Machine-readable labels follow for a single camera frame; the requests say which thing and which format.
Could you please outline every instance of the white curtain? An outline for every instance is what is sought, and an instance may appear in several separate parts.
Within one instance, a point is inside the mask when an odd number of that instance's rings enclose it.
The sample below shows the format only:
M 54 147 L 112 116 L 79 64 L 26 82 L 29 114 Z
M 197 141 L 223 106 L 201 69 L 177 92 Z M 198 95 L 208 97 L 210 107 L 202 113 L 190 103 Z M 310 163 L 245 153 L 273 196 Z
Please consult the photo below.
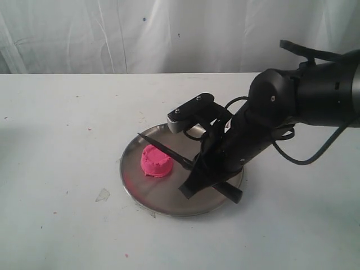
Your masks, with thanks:
M 293 69 L 288 39 L 360 48 L 358 0 L 0 0 L 2 73 Z

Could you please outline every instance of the round metal tray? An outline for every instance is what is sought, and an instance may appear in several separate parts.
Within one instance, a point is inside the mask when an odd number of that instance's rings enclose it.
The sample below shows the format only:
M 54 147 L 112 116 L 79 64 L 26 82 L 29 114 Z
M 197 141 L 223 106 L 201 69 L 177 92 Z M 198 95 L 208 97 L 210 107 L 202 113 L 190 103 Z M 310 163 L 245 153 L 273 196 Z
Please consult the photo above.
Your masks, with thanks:
M 204 130 L 200 126 L 195 126 L 188 132 L 194 137 L 200 137 Z M 156 139 L 190 160 L 200 150 L 200 142 L 187 138 L 183 133 L 173 134 L 167 124 L 149 128 L 142 134 Z M 185 198 L 178 188 L 185 182 L 190 172 L 177 162 L 166 177 L 145 176 L 140 167 L 140 158 L 142 150 L 147 145 L 143 138 L 135 137 L 125 149 L 120 162 L 120 174 L 125 190 L 144 208 L 174 217 L 189 217 L 212 211 L 227 200 L 212 187 L 198 192 L 189 200 Z M 243 172 L 228 182 L 239 187 L 242 175 Z

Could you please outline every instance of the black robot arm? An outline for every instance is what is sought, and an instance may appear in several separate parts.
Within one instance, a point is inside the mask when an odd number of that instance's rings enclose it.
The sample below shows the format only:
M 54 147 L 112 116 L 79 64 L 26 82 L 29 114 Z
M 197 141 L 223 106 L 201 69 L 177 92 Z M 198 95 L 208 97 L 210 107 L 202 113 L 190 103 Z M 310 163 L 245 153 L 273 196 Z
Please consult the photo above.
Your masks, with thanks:
M 236 99 L 247 101 L 235 115 L 227 110 L 232 101 L 221 107 L 207 93 L 168 114 L 172 132 L 183 131 L 190 139 L 201 141 L 190 176 L 179 187 L 187 198 L 213 186 L 237 203 L 242 192 L 226 181 L 271 144 L 288 160 L 306 165 L 320 157 L 346 127 L 360 127 L 360 52 L 338 55 L 286 40 L 280 42 L 280 47 L 306 57 L 307 61 L 298 70 L 268 69 L 260 73 L 250 86 L 249 96 Z M 328 62 L 316 65 L 314 59 Z M 314 157 L 297 161 L 276 144 L 277 140 L 294 136 L 296 123 L 339 129 Z M 201 138 L 187 134 L 195 124 L 206 130 Z

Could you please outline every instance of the white tabletop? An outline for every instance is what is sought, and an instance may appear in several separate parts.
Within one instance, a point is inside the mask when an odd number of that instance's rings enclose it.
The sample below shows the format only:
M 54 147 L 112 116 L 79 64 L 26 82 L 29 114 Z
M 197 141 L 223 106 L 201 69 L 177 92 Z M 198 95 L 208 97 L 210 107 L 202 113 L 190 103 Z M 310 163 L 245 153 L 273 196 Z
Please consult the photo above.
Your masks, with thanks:
M 309 166 L 269 147 L 242 201 L 199 217 L 153 215 L 124 191 L 137 132 L 198 93 L 246 95 L 255 75 L 0 76 L 0 268 L 360 269 L 360 129 Z M 280 145 L 305 159 L 334 128 L 295 130 Z

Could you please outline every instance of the pink play dough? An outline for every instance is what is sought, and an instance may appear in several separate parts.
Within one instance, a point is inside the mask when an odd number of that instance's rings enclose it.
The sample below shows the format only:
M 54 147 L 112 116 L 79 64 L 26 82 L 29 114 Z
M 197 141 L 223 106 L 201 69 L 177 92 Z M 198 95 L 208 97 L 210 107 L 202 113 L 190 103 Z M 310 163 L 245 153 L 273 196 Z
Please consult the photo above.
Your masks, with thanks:
M 153 145 L 146 146 L 142 151 L 140 166 L 146 176 L 167 176 L 173 165 L 174 160 Z

